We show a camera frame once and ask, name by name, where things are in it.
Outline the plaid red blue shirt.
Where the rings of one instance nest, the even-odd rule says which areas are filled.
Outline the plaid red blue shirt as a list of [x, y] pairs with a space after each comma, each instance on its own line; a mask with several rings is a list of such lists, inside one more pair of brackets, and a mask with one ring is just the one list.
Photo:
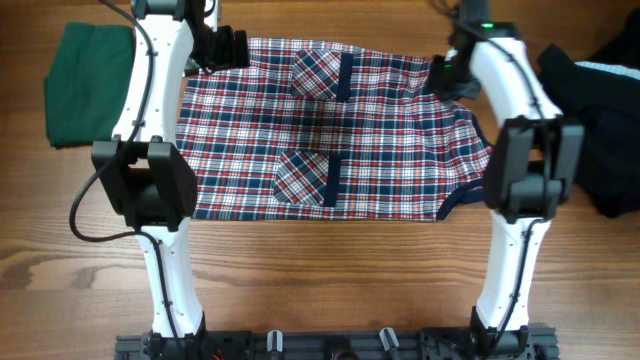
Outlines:
[[253, 38], [250, 64], [191, 78], [176, 137], [204, 220], [442, 220], [484, 199], [473, 113], [427, 58]]

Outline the black garment pile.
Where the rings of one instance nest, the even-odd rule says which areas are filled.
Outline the black garment pile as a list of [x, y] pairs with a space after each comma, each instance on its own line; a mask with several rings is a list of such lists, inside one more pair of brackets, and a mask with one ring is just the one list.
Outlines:
[[616, 218], [639, 209], [639, 10], [584, 61], [559, 47], [538, 57], [549, 98], [584, 126], [575, 181], [598, 212]]

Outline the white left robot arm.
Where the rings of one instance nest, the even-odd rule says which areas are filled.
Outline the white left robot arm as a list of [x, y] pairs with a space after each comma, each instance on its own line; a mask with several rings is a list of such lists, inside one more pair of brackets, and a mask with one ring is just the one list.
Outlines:
[[153, 299], [151, 334], [184, 341], [204, 331], [188, 230], [194, 170], [176, 145], [180, 83], [187, 75], [246, 68], [246, 35], [219, 26], [215, 1], [134, 1], [134, 62], [107, 141], [92, 148], [95, 179], [143, 251]]

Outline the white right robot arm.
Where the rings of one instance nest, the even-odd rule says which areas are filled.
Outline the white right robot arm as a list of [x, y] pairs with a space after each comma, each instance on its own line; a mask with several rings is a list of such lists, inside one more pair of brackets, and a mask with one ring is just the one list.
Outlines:
[[584, 128], [549, 99], [515, 26], [453, 23], [447, 55], [427, 83], [441, 99], [484, 91], [500, 132], [483, 175], [491, 211], [488, 269], [472, 312], [470, 342], [485, 356], [515, 356], [531, 334], [528, 298], [539, 248], [571, 194]]

